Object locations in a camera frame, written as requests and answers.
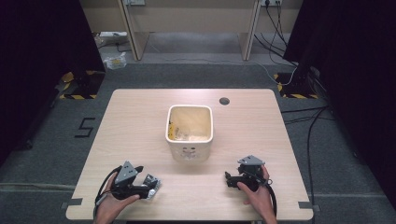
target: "hand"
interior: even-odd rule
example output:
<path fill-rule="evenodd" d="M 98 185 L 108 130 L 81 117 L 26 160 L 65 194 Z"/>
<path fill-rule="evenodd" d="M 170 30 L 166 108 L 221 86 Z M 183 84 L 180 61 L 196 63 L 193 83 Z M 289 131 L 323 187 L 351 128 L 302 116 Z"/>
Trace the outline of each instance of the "hand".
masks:
<path fill-rule="evenodd" d="M 111 188 L 111 184 L 118 173 L 113 174 L 107 181 L 107 185 L 104 191 L 108 191 Z M 111 223 L 120 212 L 129 204 L 139 200 L 140 196 L 138 194 L 132 195 L 124 200 L 116 199 L 113 194 L 108 193 L 105 199 L 99 204 L 96 213 L 96 219 L 93 224 L 108 224 Z"/>
<path fill-rule="evenodd" d="M 262 165 L 262 172 L 264 179 L 268 180 L 270 175 L 264 165 Z M 238 182 L 237 186 L 247 195 L 247 200 L 244 201 L 244 204 L 251 204 L 254 210 L 260 214 L 267 224 L 276 223 L 274 208 L 271 203 L 271 195 L 266 187 L 259 186 L 259 188 L 253 192 L 242 182 Z"/>

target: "wooden table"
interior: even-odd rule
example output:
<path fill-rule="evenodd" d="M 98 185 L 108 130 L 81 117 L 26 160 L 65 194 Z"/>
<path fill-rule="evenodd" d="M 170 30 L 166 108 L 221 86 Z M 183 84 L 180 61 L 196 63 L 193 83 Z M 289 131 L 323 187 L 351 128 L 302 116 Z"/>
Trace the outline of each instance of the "wooden table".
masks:
<path fill-rule="evenodd" d="M 228 105 L 219 99 L 227 97 Z M 208 105 L 213 110 L 214 138 L 207 161 L 174 161 L 165 140 L 171 105 Z M 121 212 L 125 220 L 260 220 L 244 192 L 228 188 L 224 172 L 238 175 L 237 161 L 254 155 L 266 162 L 278 204 L 278 220 L 308 220 L 311 209 L 290 140 L 271 90 L 116 90 L 106 109 L 91 152 L 69 205 L 69 219 L 92 219 L 94 197 L 107 174 L 130 161 L 162 185 L 154 198 Z"/>

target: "black cable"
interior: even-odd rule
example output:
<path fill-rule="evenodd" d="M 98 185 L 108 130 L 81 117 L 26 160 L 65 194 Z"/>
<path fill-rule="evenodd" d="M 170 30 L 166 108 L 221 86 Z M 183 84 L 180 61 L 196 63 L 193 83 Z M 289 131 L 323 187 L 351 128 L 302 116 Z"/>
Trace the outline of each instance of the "black cable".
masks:
<path fill-rule="evenodd" d="M 313 117 L 314 117 L 314 116 L 311 116 L 311 117 L 304 117 L 304 118 L 299 118 L 299 119 L 285 120 L 285 124 L 293 124 L 293 123 L 298 123 L 298 122 L 309 121 L 309 120 L 311 120 Z M 319 117 L 318 119 L 335 120 L 335 119 L 328 119 L 328 118 L 321 118 L 321 117 Z"/>
<path fill-rule="evenodd" d="M 268 49 L 268 50 L 272 51 L 274 54 L 276 54 L 277 56 L 279 56 L 279 57 L 281 57 L 281 58 L 283 57 L 280 53 L 278 53 L 278 52 L 276 52 L 276 51 L 274 51 L 274 50 L 268 48 L 265 44 L 263 44 L 263 43 L 260 41 L 260 39 L 259 39 L 256 35 L 254 35 L 254 37 L 257 39 L 257 41 L 259 41 L 259 43 L 260 43 L 265 49 Z"/>
<path fill-rule="evenodd" d="M 97 193 L 97 195 L 96 195 L 96 198 L 95 198 L 95 206 L 94 206 L 94 208 L 93 208 L 93 220 L 95 220 L 95 218 L 96 218 L 96 211 L 97 211 L 97 209 L 98 209 L 97 202 L 99 202 L 99 200 L 102 198 L 102 196 L 103 196 L 105 193 L 109 193 L 109 192 L 110 192 L 110 190 L 105 191 L 105 192 L 102 192 L 102 189 L 103 189 L 103 187 L 105 186 L 105 183 L 107 182 L 107 180 L 108 180 L 114 173 L 119 172 L 119 171 L 121 170 L 121 168 L 122 168 L 122 166 L 119 166 L 119 167 L 117 167 L 116 169 L 112 170 L 112 171 L 110 172 L 110 174 L 108 174 L 108 175 L 106 176 L 105 180 L 104 180 L 103 183 L 102 183 L 102 186 L 99 188 L 99 191 L 98 191 L 98 193 Z"/>
<path fill-rule="evenodd" d="M 306 156 L 308 159 L 308 175 L 309 175 L 309 186 L 311 188 L 311 198 L 312 198 L 312 205 L 315 205 L 315 197 L 314 197 L 314 183 L 312 181 L 312 170 L 311 170 L 311 154 L 310 154 L 310 147 L 309 147 L 309 141 L 311 138 L 311 131 L 312 127 L 314 126 L 315 122 L 317 121 L 318 117 L 320 114 L 326 110 L 327 106 L 325 108 L 321 108 L 318 114 L 315 116 L 314 121 L 312 121 L 311 126 L 309 126 L 309 131 L 308 131 L 308 138 L 306 140 Z M 315 223 L 315 215 L 312 217 L 312 223 Z"/>
<path fill-rule="evenodd" d="M 119 48 L 120 45 L 121 45 L 121 44 L 116 43 L 117 51 L 118 51 L 118 52 L 126 52 L 126 51 L 130 51 L 130 50 L 131 50 L 131 49 L 120 50 L 120 48 Z"/>
<path fill-rule="evenodd" d="M 101 49 L 102 47 L 105 47 L 105 46 L 113 45 L 113 44 L 114 43 L 102 45 L 101 47 L 99 47 L 99 49 Z"/>
<path fill-rule="evenodd" d="M 279 1 L 276 1 L 276 9 L 277 9 L 277 23 L 279 24 L 279 30 L 280 33 L 282 34 L 282 37 L 285 38 L 285 36 L 283 36 L 283 31 L 282 31 L 282 22 L 280 22 L 280 14 L 282 13 L 282 6 L 280 5 Z"/>
<path fill-rule="evenodd" d="M 272 61 L 273 63 L 276 63 L 276 62 L 275 62 L 274 59 L 272 58 L 271 49 L 272 49 L 272 47 L 274 47 L 274 40 L 275 40 L 275 37 L 276 37 L 276 34 L 274 34 L 274 37 L 273 37 L 273 39 L 272 39 L 272 41 L 271 41 L 271 44 L 270 44 L 270 53 L 269 53 L 270 59 L 271 59 L 271 61 Z"/>
<path fill-rule="evenodd" d="M 307 108 L 307 109 L 298 109 L 298 110 L 286 110 L 286 111 L 280 111 L 280 113 L 282 114 L 286 114 L 286 113 L 294 113 L 294 112 L 302 112 L 302 111 L 308 111 L 308 110 L 317 110 L 317 109 L 323 109 L 323 108 L 327 108 L 328 106 L 321 106 L 321 107 L 313 107 L 313 108 Z"/>
<path fill-rule="evenodd" d="M 271 45 L 271 43 L 270 43 L 268 40 L 265 39 L 264 35 L 263 35 L 262 33 L 260 33 L 260 34 L 262 35 L 262 39 L 263 39 L 265 42 L 267 42 L 267 44 Z M 285 52 L 285 50 L 280 49 L 280 48 L 278 48 L 278 47 L 276 47 L 276 46 L 273 46 L 273 48 L 274 48 L 274 49 L 278 49 L 278 50 L 280 50 L 280 51 L 282 51 L 282 52 Z"/>
<path fill-rule="evenodd" d="M 275 196 L 274 190 L 271 188 L 271 186 L 269 184 L 266 184 L 265 187 L 267 187 L 268 191 L 270 192 L 271 199 L 272 199 L 272 202 L 273 202 L 274 214 L 276 216 L 277 203 L 276 203 L 276 196 Z"/>
<path fill-rule="evenodd" d="M 267 7 L 265 10 L 267 11 L 268 17 L 270 18 L 272 24 L 274 25 L 276 34 L 279 35 L 280 39 L 283 41 L 283 43 L 285 43 L 285 46 L 287 47 L 287 46 L 288 46 L 288 43 L 286 43 L 286 40 L 285 40 L 285 38 L 283 37 L 283 35 L 281 35 L 281 34 L 279 33 L 279 31 L 277 30 L 277 27 L 275 26 L 274 20 L 272 19 L 272 16 L 271 16 L 270 12 L 268 11 L 268 7 Z"/>

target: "yellow and black tape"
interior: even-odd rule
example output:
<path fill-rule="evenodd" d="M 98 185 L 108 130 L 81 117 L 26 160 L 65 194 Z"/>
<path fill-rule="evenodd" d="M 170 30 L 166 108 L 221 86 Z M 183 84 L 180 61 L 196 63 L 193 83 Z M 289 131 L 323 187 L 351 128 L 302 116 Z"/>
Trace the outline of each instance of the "yellow and black tape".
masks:
<path fill-rule="evenodd" d="M 279 91 L 280 96 L 284 98 L 297 98 L 297 99 L 318 99 L 316 94 L 302 94 L 302 93 L 285 93 L 284 86 L 282 86 L 281 81 L 279 80 L 279 75 L 274 75 L 275 81 L 278 83 L 277 89 Z"/>
<path fill-rule="evenodd" d="M 87 100 L 96 98 L 105 74 L 95 73 L 93 71 L 86 72 L 90 76 L 89 88 L 79 87 L 74 81 L 74 76 L 71 72 L 63 76 L 62 80 L 65 83 L 64 93 L 60 96 L 60 99 Z"/>

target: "white plastic container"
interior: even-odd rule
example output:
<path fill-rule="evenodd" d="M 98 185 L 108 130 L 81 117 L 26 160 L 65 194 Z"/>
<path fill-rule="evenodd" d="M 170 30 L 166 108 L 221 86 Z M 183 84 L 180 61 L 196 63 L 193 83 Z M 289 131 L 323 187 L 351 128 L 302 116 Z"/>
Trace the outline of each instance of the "white plastic container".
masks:
<path fill-rule="evenodd" d="M 176 161 L 207 160 L 213 139 L 212 109 L 206 105 L 172 105 L 165 137 Z"/>

